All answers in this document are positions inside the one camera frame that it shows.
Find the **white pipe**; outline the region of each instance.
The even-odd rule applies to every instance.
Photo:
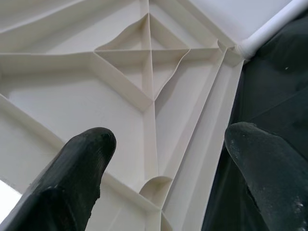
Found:
[[[257,49],[268,39],[278,32],[284,25],[296,18],[300,13],[308,8],[308,0],[292,0],[275,16],[268,20],[259,30],[249,38],[235,46],[235,50],[245,59],[250,59],[255,55]]]

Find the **white plastic tube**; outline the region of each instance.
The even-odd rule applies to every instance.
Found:
[[[254,34],[237,44],[235,46],[236,52],[245,59],[250,59],[259,47],[307,8],[308,0],[292,0]]]

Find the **white plastic panel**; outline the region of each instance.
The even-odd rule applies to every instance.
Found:
[[[198,230],[242,58],[176,0],[12,0],[0,19],[0,180],[22,193],[106,127],[87,230]]]

